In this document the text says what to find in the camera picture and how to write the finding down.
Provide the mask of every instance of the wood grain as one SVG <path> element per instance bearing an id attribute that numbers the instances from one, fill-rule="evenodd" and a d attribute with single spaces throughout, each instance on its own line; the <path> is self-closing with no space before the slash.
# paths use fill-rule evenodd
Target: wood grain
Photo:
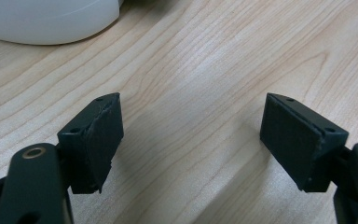
<path id="1" fill-rule="evenodd" d="M 335 186 L 298 191 L 258 133 L 275 92 L 358 142 L 358 1 L 133 1 L 84 41 L 0 41 L 0 177 L 115 91 L 125 137 L 76 223 L 335 223 Z"/>

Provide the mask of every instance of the white object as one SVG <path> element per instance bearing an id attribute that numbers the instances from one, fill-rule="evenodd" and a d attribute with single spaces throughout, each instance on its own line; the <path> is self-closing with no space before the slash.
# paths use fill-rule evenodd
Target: white object
<path id="1" fill-rule="evenodd" d="M 22 44 L 70 43 L 118 18 L 123 0 L 0 0 L 0 39 Z"/>

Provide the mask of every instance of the bolt hole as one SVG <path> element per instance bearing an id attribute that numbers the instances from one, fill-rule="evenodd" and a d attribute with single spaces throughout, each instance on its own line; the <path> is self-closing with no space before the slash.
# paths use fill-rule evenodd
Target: bolt hole
<path id="1" fill-rule="evenodd" d="M 71 129 L 71 131 L 69 131 L 71 133 L 78 133 L 80 132 L 80 129 L 79 128 L 74 128 L 74 129 Z"/>
<path id="2" fill-rule="evenodd" d="M 327 132 L 330 132 L 330 133 L 335 133 L 335 132 L 336 132 L 336 130 L 334 130 L 334 129 L 332 129 L 332 128 L 325 128 L 325 130 L 326 130 Z"/>
<path id="3" fill-rule="evenodd" d="M 30 148 L 30 149 L 26 150 L 22 154 L 22 157 L 24 159 L 33 159 L 33 158 L 41 156 L 45 152 L 46 152 L 46 150 L 43 147 L 34 147 L 34 148 Z"/>
<path id="4" fill-rule="evenodd" d="M 38 212 L 30 212 L 22 216 L 17 224 L 34 224 L 40 219 Z"/>

